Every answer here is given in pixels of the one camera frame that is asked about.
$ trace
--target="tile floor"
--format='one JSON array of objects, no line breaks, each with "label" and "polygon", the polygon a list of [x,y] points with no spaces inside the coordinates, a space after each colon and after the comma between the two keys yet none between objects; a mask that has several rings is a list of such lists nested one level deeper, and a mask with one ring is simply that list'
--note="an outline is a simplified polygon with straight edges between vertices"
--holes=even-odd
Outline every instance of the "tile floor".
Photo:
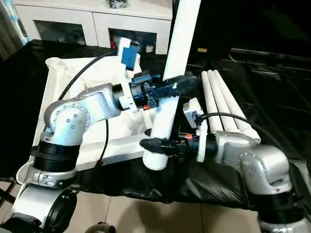
[{"label": "tile floor", "polygon": [[[0,182],[0,188],[7,186]],[[12,195],[19,188],[17,185]],[[0,209],[1,222],[9,218],[11,207],[6,202]],[[78,194],[78,204],[65,233],[84,233],[100,221],[115,226],[117,233],[260,233],[256,212],[207,204],[166,205],[84,192]]]}]

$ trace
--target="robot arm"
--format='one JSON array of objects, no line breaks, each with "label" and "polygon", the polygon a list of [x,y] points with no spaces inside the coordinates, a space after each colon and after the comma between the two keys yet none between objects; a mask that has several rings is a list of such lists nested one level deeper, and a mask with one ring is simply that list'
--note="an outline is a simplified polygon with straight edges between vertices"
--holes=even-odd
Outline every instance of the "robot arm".
[{"label": "robot arm", "polygon": [[44,114],[46,129],[32,153],[35,160],[28,167],[12,217],[1,226],[0,233],[4,229],[6,233],[26,232],[17,225],[27,225],[32,233],[63,232],[76,206],[76,195],[68,187],[76,178],[79,148],[89,127],[119,116],[131,105],[155,108],[162,98],[177,96],[197,84],[193,76],[153,81],[149,74],[141,73],[127,86],[106,83],[85,90],[75,98],[52,103]]},{"label": "robot arm", "polygon": [[[200,117],[198,111],[191,109],[191,101],[184,106],[190,125],[199,129],[196,123],[197,117]],[[195,157],[201,147],[200,137],[180,133],[177,141],[143,139],[140,145],[155,153]],[[289,161],[281,150],[258,144],[242,133],[223,131],[208,134],[204,149],[206,161],[228,165],[241,174],[249,198],[259,213],[258,221],[263,232],[311,232],[302,199],[295,193],[290,179]]]}]

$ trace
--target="white cabinet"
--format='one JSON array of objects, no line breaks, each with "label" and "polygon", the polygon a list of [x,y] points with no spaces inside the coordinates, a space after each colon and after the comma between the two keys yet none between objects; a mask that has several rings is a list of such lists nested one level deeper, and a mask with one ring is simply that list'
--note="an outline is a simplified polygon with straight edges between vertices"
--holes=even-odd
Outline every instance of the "white cabinet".
[{"label": "white cabinet", "polygon": [[129,0],[111,9],[105,0],[13,0],[30,39],[110,48],[119,37],[140,42],[142,48],[167,54],[172,0]]},{"label": "white cabinet", "polygon": [[93,13],[98,45],[100,47],[110,47],[110,29],[119,29],[135,32],[147,32],[156,34],[155,52],[157,54],[167,54],[171,21],[121,16],[113,14]]},{"label": "white cabinet", "polygon": [[15,8],[30,39],[51,40],[56,33],[63,32],[61,37],[70,41],[76,33],[76,37],[84,38],[85,44],[98,45],[92,12],[26,5]]}]

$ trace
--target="white tube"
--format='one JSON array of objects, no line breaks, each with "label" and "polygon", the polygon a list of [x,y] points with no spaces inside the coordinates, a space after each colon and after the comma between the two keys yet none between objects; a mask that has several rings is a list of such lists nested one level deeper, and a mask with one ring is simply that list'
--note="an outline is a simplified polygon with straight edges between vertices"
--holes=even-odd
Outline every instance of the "white tube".
[{"label": "white tube", "polygon": [[[213,95],[216,101],[216,105],[218,108],[218,111],[220,113],[231,113],[227,103],[225,101],[225,98],[222,94],[222,91],[220,90],[220,87],[218,86],[218,83],[216,81],[215,75],[213,71],[209,70],[207,72],[210,85],[212,87]],[[238,129],[237,125],[235,124],[235,121],[232,117],[229,116],[221,116],[221,120],[224,126],[224,130],[228,132],[237,132],[240,133],[241,131]]]},{"label": "white tube", "polygon": [[[163,80],[185,74],[200,4],[201,0],[180,0],[179,2]],[[160,102],[151,138],[170,138],[178,100],[179,97],[174,97],[169,101]],[[162,170],[166,167],[167,156],[146,152],[143,162],[152,170]]]},{"label": "white tube", "polygon": [[[203,71],[201,73],[201,76],[202,76],[202,83],[203,83],[203,90],[204,90],[207,113],[216,113],[218,112],[218,110],[217,110],[215,98],[213,95],[213,91],[210,86],[207,72]],[[223,131],[223,126],[222,126],[219,116],[212,116],[208,119],[208,121],[209,121],[209,127],[210,127],[211,133],[216,133],[217,131]]]},{"label": "white tube", "polygon": [[184,75],[201,0],[180,0],[163,80]]},{"label": "white tube", "polygon": [[[177,104],[178,97],[160,101],[160,106],[156,110],[154,126],[150,135],[151,138],[170,138]],[[151,153],[146,151],[142,160],[145,166],[149,169],[162,170],[166,167],[168,156],[165,154]]]},{"label": "white tube", "polygon": [[[220,90],[223,94],[223,97],[225,98],[227,106],[229,107],[230,112],[232,114],[246,118],[243,111],[239,107],[238,103],[234,99],[232,93],[230,92],[229,88],[225,84],[220,73],[217,70],[214,70],[213,73],[214,73],[215,78],[217,80],[218,86],[220,87]],[[234,121],[237,124],[239,130],[241,130],[243,134],[253,138],[254,140],[256,140],[256,142],[260,143],[260,137],[259,137],[258,133],[251,127],[250,124],[248,124],[244,121],[238,120],[238,119],[234,119]]]}]

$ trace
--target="black cloth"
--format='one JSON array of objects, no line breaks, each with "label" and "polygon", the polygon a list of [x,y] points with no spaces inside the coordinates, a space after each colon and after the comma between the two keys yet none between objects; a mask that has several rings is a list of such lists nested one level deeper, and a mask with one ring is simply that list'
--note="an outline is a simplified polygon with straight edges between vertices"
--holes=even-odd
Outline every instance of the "black cloth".
[{"label": "black cloth", "polygon": [[[14,172],[28,160],[44,93],[49,57],[93,57],[107,49],[32,41],[0,66],[2,110],[2,162],[0,177]],[[162,74],[166,56],[142,55],[141,68]],[[226,61],[208,62],[204,68],[188,66],[195,75],[217,69],[235,96],[246,117],[269,131],[285,148],[290,159],[310,161],[311,79],[309,71]],[[187,132],[182,103],[198,97],[205,106],[202,87],[183,96],[177,109],[173,133]],[[272,144],[259,132],[263,143]],[[306,191],[293,169],[293,180]],[[163,171],[147,169],[142,159],[102,166],[79,172],[84,191],[110,196],[128,196],[169,203],[172,201],[207,202],[251,209],[242,179],[232,168],[193,160],[171,158]]]}]

